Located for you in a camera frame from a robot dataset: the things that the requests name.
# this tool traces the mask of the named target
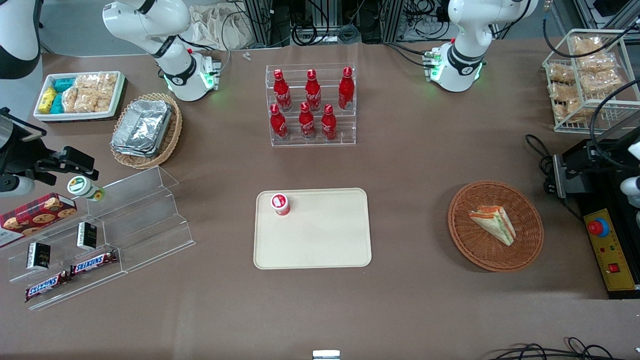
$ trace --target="red bottle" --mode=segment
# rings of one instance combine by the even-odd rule
[[[307,102],[309,103],[311,112],[319,111],[321,105],[320,84],[316,79],[316,71],[314,69],[309,69],[307,71],[307,85],[305,86],[305,91],[307,93]]]
[[[284,115],[280,113],[278,105],[271,105],[271,128],[275,134],[276,140],[286,141],[289,139],[289,131],[287,130],[287,124],[284,119]]]
[[[327,104],[324,106],[324,115],[322,116],[322,135],[325,141],[335,140],[336,120],[333,114],[333,106]]]
[[[282,75],[282,70],[276,69],[273,71],[273,77],[276,79],[273,84],[273,92],[276,94],[276,101],[282,111],[291,110],[291,91],[289,90],[289,84]]]
[[[302,131],[302,137],[306,140],[313,140],[316,138],[316,129],[314,129],[314,114],[309,111],[309,103],[303,101],[300,104],[300,130]]]
[[[345,67],[342,70],[342,80],[340,80],[340,86],[338,87],[338,107],[343,110],[353,109],[353,93],[356,90],[356,86],[353,83],[351,76],[353,75],[353,69],[351,67]]]

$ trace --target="brown tablecloth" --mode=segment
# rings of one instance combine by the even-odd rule
[[[184,128],[164,168],[180,181],[178,209],[197,245],[43,311],[27,310],[24,287],[0,267],[0,357],[281,360],[336,348],[344,359],[480,359],[514,343],[564,348],[564,336],[633,356],[639,303],[604,300],[584,224],[543,192],[539,156],[523,139],[534,133],[562,152],[580,138],[549,129],[542,40],[496,41],[480,79],[461,94],[425,82],[418,66],[382,45],[250,52],[251,61],[233,54],[219,91],[179,103]],[[151,56],[44,60],[46,73],[122,71],[125,103],[168,91]],[[271,148],[265,66],[343,61],[358,66],[358,144]],[[98,183],[108,184],[136,172],[111,155],[113,125],[46,126],[45,142],[91,154]],[[60,175],[53,190],[65,193],[70,177]],[[449,236],[449,201],[483,179],[518,188],[542,217],[542,253],[520,272],[481,270]],[[257,194],[333,187],[368,194],[371,264],[258,270]],[[39,184],[0,210],[51,190]]]

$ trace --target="woven basket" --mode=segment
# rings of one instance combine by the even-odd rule
[[[160,145],[159,154],[154,158],[144,158],[142,156],[131,156],[131,155],[120,154],[119,152],[116,152],[113,148],[111,148],[111,152],[113,153],[113,156],[116,158],[116,160],[118,160],[118,162],[123,165],[127,165],[132,168],[138,168],[138,169],[152,168],[156,165],[160,165],[164,163],[169,158],[169,156],[171,156],[171,153],[175,149],[175,146],[178,144],[178,138],[180,138],[180,131],[182,130],[182,114],[180,114],[180,109],[178,108],[178,104],[176,104],[171,97],[165,94],[153,93],[153,94],[142,95],[141,97],[137,98],[134,101],[137,101],[137,100],[151,100],[151,101],[162,100],[164,102],[167,102],[168,104],[171,104],[172,106],[171,117],[169,118],[170,123],[166,129],[166,133],[164,134],[164,139],[162,141],[162,144]],[[133,101],[130,102],[129,105],[127,105],[127,107],[120,114],[120,117],[118,118],[118,122],[116,123],[116,127],[113,130],[113,133],[115,133],[118,130],[118,126],[120,126],[120,123],[122,122],[122,118],[124,117],[124,114],[127,112],[131,104],[133,104]]]
[[[479,205],[504,207],[516,237],[503,244],[469,217]],[[453,197],[447,215],[449,232],[462,254],[481,268],[495,272],[521,270],[531,264],[542,249],[544,230],[536,208],[518,190],[497,181],[478,181]]]

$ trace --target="red and white cup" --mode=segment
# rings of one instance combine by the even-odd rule
[[[287,199],[287,196],[283,193],[276,193],[271,197],[271,207],[280,216],[288,214],[291,210],[291,207],[289,206],[289,199]]]

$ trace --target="aluminum foil container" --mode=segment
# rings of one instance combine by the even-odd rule
[[[171,117],[171,105],[164,101],[137,100],[131,104],[113,134],[115,151],[133,156],[154,157],[159,152]]]

